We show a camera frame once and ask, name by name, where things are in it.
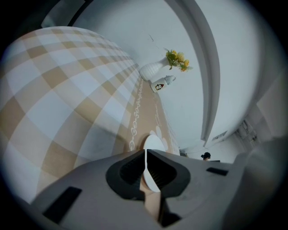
black rubber part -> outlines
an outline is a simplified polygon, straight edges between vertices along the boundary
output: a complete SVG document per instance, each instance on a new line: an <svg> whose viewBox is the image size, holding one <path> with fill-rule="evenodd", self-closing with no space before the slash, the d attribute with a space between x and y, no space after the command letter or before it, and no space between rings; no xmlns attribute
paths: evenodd
<svg viewBox="0 0 288 230"><path fill-rule="evenodd" d="M190 182L187 168L150 149L147 150L147 164L162 198L179 196Z"/></svg>
<svg viewBox="0 0 288 230"><path fill-rule="evenodd" d="M58 224L69 208L75 202L82 189L69 187L50 205L50 207L43 213L45 217Z"/></svg>
<svg viewBox="0 0 288 230"><path fill-rule="evenodd" d="M106 181L111 189L124 199L145 201L145 193L140 191L144 160L144 150L140 150L111 165L106 172Z"/></svg>
<svg viewBox="0 0 288 230"><path fill-rule="evenodd" d="M165 199L161 199L160 207L158 222L162 225L162 227L167 227L181 220L180 216L170 212Z"/></svg>
<svg viewBox="0 0 288 230"><path fill-rule="evenodd" d="M211 173L215 173L215 174L219 174L222 176L226 176L228 173L227 170L218 169L218 168L208 168L206 171L211 172Z"/></svg>

vase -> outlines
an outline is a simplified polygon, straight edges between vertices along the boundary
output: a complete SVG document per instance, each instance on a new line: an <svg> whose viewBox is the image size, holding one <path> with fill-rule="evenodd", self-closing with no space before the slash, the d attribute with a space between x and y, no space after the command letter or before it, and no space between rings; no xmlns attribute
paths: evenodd
<svg viewBox="0 0 288 230"><path fill-rule="evenodd" d="M164 57L162 60L158 62L152 62L143 66L139 70L139 73L145 81L148 81L152 79L161 68L163 68L164 66L168 66L168 65L169 65L169 61L166 57Z"/></svg>

bottle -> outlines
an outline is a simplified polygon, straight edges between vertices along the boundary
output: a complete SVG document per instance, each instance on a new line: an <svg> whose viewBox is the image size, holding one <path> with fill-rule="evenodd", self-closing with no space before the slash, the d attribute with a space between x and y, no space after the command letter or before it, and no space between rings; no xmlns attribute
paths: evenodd
<svg viewBox="0 0 288 230"><path fill-rule="evenodd" d="M175 76L166 76L165 78L160 78L158 81L151 83L150 87L154 93L157 93L159 90L170 85L173 81L175 81L175 79Z"/></svg>

flower bouquet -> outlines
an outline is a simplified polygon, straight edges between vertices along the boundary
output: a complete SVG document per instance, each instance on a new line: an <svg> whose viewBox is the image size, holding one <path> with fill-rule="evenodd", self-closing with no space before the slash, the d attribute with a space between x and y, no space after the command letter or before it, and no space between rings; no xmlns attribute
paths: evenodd
<svg viewBox="0 0 288 230"><path fill-rule="evenodd" d="M193 69L191 66L189 66L189 60L184 58L184 54L182 52L177 53L175 50L168 50L166 53L166 58L168 59L170 69L172 67L178 67L181 72L188 71Z"/></svg>

checkered blanket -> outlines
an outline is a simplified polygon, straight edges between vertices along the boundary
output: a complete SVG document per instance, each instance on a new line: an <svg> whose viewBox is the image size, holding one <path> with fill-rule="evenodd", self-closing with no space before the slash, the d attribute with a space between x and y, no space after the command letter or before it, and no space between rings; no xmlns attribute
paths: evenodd
<svg viewBox="0 0 288 230"><path fill-rule="evenodd" d="M51 27L11 44L0 69L2 166L31 202L75 167L140 149L156 134L179 154L157 94L114 42L86 29Z"/></svg>

